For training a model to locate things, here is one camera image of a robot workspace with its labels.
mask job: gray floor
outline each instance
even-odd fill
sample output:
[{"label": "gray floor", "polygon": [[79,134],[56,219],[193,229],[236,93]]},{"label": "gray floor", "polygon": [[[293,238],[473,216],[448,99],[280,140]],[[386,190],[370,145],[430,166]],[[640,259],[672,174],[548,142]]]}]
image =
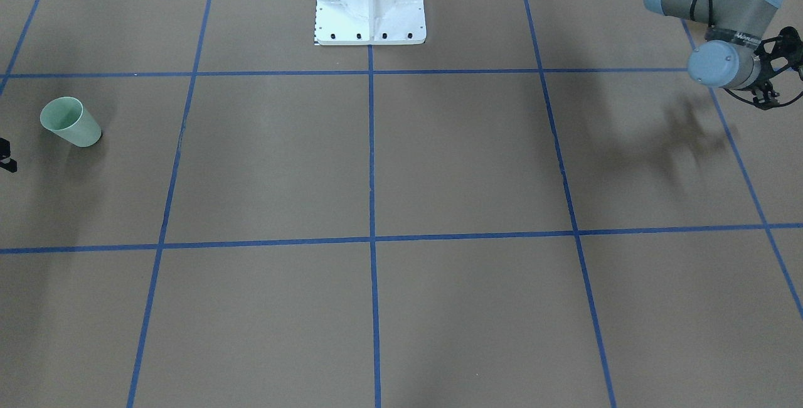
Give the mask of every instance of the gray floor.
[{"label": "gray floor", "polygon": [[642,0],[314,2],[3,0],[0,406],[801,406],[803,101]]}]

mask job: mint green plastic cup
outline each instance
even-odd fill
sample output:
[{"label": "mint green plastic cup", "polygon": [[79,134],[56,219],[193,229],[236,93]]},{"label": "mint green plastic cup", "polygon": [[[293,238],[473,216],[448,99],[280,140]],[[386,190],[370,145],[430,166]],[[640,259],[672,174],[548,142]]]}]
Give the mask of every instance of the mint green plastic cup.
[{"label": "mint green plastic cup", "polygon": [[75,97],[59,97],[49,102],[42,109],[40,122],[79,148],[95,144],[102,134],[98,123]]}]

